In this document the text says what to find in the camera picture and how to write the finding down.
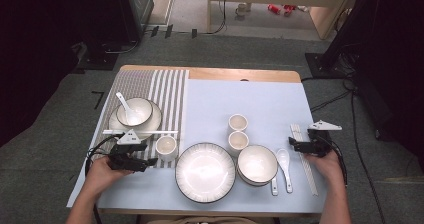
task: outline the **plate rim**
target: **plate rim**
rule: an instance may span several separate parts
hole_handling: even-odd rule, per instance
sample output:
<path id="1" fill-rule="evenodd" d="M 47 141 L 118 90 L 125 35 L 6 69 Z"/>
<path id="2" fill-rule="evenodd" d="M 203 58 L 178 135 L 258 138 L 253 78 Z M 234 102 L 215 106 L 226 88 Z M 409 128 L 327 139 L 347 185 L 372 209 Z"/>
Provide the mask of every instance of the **plate rim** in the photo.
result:
<path id="1" fill-rule="evenodd" d="M 234 171 L 234 179 L 233 179 L 233 181 L 232 181 L 232 183 L 231 183 L 231 187 L 228 189 L 228 191 L 224 194 L 224 195 L 222 195 L 222 197 L 220 197 L 220 198 L 218 198 L 218 199 L 216 199 L 216 200 L 213 200 L 213 201 L 206 201 L 206 202 L 201 202 L 201 201 L 197 201 L 197 200 L 193 200 L 192 198 L 190 198 L 188 195 L 186 195 L 182 190 L 181 190 L 181 187 L 180 187 L 180 185 L 178 184 L 178 181 L 177 181 L 177 170 L 178 170 L 178 163 L 179 163 L 179 160 L 180 160 L 180 158 L 184 155 L 184 153 L 186 153 L 186 151 L 188 151 L 189 149 L 191 149 L 191 148 L 193 148 L 194 146 L 198 146 L 198 145 L 204 145 L 204 144 L 209 144 L 209 145 L 215 145 L 215 146 L 217 146 L 217 147 L 219 147 L 219 148 L 221 148 L 229 157 L 230 157 L 230 160 L 231 160 L 231 163 L 233 164 L 232 165 L 232 169 L 233 169 L 233 171 Z M 235 164 L 235 162 L 234 162 L 234 159 L 233 159 L 233 157 L 228 153 L 228 151 L 227 150 L 225 150 L 225 148 L 223 148 L 222 146 L 220 146 L 220 145 L 217 145 L 217 144 L 215 144 L 215 143 L 211 143 L 211 142 L 199 142 L 199 143 L 196 143 L 196 144 L 194 144 L 194 145 L 192 145 L 192 146 L 190 146 L 189 148 L 187 148 L 186 150 L 184 150 L 184 152 L 180 155 L 180 157 L 178 158 L 178 161 L 177 161 L 177 164 L 175 165 L 175 182 L 176 182 L 176 184 L 177 184 L 177 187 L 178 187 L 178 189 L 180 190 L 180 192 L 185 196 L 185 197 L 187 197 L 188 199 L 190 199 L 191 201 L 194 201 L 194 202 L 197 202 L 197 203 L 202 203 L 202 204 L 204 204 L 204 203 L 213 203 L 213 202 L 217 202 L 217 201 L 219 201 L 219 200 L 221 200 L 222 198 L 224 198 L 225 196 L 227 196 L 228 195 L 228 193 L 233 189 L 233 187 L 234 187 L 234 184 L 235 184 L 235 182 L 236 182 L 236 178 L 237 178 L 237 173 L 236 173 L 236 164 Z"/>

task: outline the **person's hand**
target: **person's hand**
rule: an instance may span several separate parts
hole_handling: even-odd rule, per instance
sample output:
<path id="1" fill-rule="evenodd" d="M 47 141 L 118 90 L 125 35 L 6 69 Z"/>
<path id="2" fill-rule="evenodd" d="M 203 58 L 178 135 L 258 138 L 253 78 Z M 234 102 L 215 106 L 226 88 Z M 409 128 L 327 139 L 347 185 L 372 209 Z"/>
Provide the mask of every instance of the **person's hand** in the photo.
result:
<path id="1" fill-rule="evenodd" d="M 316 157 L 305 154 L 305 158 L 317 167 L 318 171 L 327 179 L 328 182 L 344 182 L 339 158 L 334 151 L 329 152 L 324 157 Z"/>
<path id="2" fill-rule="evenodd" d="M 85 178 L 82 192 L 90 194 L 93 197 L 100 195 L 116 180 L 134 173 L 128 170 L 112 170 L 109 167 L 109 157 L 104 156 L 94 160 Z"/>

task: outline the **wooden table edge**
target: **wooden table edge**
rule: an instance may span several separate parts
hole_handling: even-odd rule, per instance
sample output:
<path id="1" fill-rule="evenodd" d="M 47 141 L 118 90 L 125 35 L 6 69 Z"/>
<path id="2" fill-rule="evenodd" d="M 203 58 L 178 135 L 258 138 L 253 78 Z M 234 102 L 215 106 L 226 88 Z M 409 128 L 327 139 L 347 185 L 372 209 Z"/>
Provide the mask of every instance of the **wooden table edge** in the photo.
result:
<path id="1" fill-rule="evenodd" d="M 288 82 L 300 83 L 300 75 L 295 71 L 284 70 L 257 70 L 257 69 L 230 69 L 209 67 L 175 67 L 175 66 L 142 66 L 124 65 L 121 71 L 133 70 L 189 70 L 189 79 L 201 80 L 248 80 L 261 82 Z"/>

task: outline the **red object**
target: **red object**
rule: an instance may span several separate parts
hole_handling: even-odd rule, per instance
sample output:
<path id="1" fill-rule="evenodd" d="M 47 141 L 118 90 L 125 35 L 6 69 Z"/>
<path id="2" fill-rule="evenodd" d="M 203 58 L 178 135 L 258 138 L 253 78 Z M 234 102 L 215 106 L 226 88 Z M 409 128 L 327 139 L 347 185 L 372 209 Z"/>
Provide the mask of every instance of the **red object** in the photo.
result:
<path id="1" fill-rule="evenodd" d="M 281 9 L 280 8 L 278 8 L 278 7 L 276 7 L 276 6 L 272 5 L 272 4 L 269 4 L 268 5 L 268 10 L 274 12 L 277 15 L 280 15 L 280 12 L 281 12 Z"/>
<path id="2" fill-rule="evenodd" d="M 296 9 L 296 6 L 293 5 L 283 5 L 284 16 L 290 16 L 291 12 Z"/>

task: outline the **gray carpet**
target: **gray carpet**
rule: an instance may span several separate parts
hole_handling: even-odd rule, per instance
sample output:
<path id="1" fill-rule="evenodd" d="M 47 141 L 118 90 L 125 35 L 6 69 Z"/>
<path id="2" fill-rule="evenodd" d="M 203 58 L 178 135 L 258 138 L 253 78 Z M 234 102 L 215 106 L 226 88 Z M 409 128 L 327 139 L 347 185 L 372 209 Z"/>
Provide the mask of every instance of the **gray carpet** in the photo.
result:
<path id="1" fill-rule="evenodd" d="M 325 52 L 328 42 L 174 33 L 146 34 L 132 52 L 121 54 L 114 71 L 69 74 L 32 127 L 0 148 L 0 223 L 63 223 L 65 207 L 96 128 L 114 76 L 124 64 L 294 70 L 310 77 L 305 52 Z M 304 82 L 309 105 L 342 92 L 341 80 Z M 99 108 L 99 95 L 105 92 Z M 386 178 L 422 176 L 416 158 L 401 145 L 379 142 L 373 124 L 354 98 L 359 148 L 374 180 L 386 223 L 420 223 L 424 217 L 423 183 Z M 343 127 L 332 132 L 345 155 L 349 204 L 354 223 L 381 223 L 353 138 L 350 96 L 313 113 Z M 103 214 L 104 223 L 135 223 L 135 216 Z M 282 218 L 282 223 L 311 223 L 315 218 Z"/>

